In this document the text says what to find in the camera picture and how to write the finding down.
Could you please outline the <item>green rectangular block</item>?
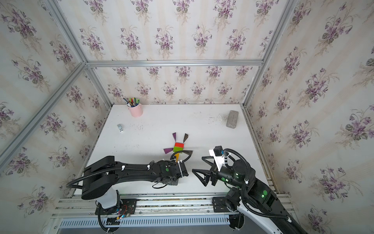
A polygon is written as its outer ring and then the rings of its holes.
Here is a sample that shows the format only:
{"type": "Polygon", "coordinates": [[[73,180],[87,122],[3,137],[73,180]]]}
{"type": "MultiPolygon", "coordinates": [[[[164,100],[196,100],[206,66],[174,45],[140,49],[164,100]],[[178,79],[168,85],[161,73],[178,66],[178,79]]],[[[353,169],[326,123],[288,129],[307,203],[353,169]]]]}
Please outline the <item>green rectangular block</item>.
{"type": "Polygon", "coordinates": [[[173,147],[173,152],[179,152],[179,151],[182,151],[182,150],[183,150],[183,147],[178,147],[178,146],[173,147]]]}

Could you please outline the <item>brown triangle block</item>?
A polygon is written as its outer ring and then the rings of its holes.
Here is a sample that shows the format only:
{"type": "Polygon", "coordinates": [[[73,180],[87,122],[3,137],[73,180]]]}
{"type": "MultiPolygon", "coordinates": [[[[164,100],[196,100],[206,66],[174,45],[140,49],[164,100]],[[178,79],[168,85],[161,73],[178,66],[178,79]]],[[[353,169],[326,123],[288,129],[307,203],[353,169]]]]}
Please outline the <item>brown triangle block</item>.
{"type": "Polygon", "coordinates": [[[188,137],[189,137],[189,135],[188,135],[188,134],[185,134],[185,135],[184,135],[183,143],[185,143],[185,142],[186,142],[186,140],[188,139],[188,137]]]}
{"type": "Polygon", "coordinates": [[[185,150],[184,153],[186,153],[188,155],[191,155],[193,153],[193,151],[191,151],[191,150],[185,150]]]}

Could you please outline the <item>red rectangular block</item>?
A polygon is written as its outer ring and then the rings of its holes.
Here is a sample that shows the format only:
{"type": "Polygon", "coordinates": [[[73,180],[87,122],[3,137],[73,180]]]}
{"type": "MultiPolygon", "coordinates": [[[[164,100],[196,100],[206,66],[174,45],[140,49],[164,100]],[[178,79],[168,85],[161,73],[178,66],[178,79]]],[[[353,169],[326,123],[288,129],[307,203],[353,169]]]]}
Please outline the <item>red rectangular block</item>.
{"type": "Polygon", "coordinates": [[[184,148],[184,144],[183,143],[179,143],[179,142],[176,142],[175,147],[179,147],[179,148],[184,148]]]}

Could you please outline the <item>yellow rectangular block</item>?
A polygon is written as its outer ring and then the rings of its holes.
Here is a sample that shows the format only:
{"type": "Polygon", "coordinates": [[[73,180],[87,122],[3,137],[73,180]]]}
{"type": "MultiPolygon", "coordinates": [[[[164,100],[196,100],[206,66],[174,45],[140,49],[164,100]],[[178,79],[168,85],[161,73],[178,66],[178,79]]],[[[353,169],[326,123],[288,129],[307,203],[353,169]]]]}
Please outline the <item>yellow rectangular block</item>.
{"type": "Polygon", "coordinates": [[[177,162],[178,160],[179,160],[179,153],[177,153],[176,155],[175,155],[175,161],[177,162]]]}

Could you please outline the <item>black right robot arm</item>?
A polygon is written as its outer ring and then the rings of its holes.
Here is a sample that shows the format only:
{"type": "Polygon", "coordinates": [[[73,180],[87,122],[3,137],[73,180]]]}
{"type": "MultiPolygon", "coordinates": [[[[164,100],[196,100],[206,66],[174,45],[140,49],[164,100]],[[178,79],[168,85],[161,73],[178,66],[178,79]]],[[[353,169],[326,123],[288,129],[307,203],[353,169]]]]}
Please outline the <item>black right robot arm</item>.
{"type": "Polygon", "coordinates": [[[210,169],[193,169],[192,172],[204,186],[209,183],[214,186],[221,181],[229,187],[224,197],[229,211],[245,215],[268,234],[306,233],[275,192],[256,178],[255,169],[240,153],[216,146],[202,160],[210,169]]]}

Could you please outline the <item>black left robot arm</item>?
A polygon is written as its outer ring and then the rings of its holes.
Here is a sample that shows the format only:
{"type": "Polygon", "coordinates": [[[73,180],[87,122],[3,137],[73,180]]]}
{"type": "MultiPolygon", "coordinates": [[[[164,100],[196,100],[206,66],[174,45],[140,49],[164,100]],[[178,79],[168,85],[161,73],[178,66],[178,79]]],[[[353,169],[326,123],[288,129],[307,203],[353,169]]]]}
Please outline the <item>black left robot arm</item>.
{"type": "Polygon", "coordinates": [[[80,189],[83,200],[97,202],[97,214],[114,214],[119,212],[123,202],[119,191],[113,186],[125,182],[147,181],[166,186],[178,185],[179,179],[188,176],[185,163],[193,151],[182,150],[173,153],[170,160],[151,161],[148,164],[128,164],[115,161],[114,156],[87,166],[83,176],[73,179],[66,188],[80,189]]]}

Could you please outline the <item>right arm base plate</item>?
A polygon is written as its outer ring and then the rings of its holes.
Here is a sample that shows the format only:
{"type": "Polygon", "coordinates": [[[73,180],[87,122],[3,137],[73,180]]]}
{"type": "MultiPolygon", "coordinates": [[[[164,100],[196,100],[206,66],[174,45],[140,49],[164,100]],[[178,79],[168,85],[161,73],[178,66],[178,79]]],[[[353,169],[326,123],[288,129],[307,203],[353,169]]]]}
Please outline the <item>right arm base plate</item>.
{"type": "Polygon", "coordinates": [[[215,213],[227,213],[237,211],[237,205],[235,204],[233,199],[229,199],[228,197],[213,197],[212,205],[215,213]]]}

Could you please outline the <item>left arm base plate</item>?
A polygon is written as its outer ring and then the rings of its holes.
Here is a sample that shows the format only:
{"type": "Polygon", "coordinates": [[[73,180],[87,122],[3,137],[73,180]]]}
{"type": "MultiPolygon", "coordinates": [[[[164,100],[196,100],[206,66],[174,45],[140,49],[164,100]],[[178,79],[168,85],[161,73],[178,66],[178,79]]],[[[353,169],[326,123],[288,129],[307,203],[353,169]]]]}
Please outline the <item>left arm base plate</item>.
{"type": "Polygon", "coordinates": [[[136,210],[137,199],[120,199],[117,206],[109,209],[96,208],[95,215],[133,215],[136,210]]]}

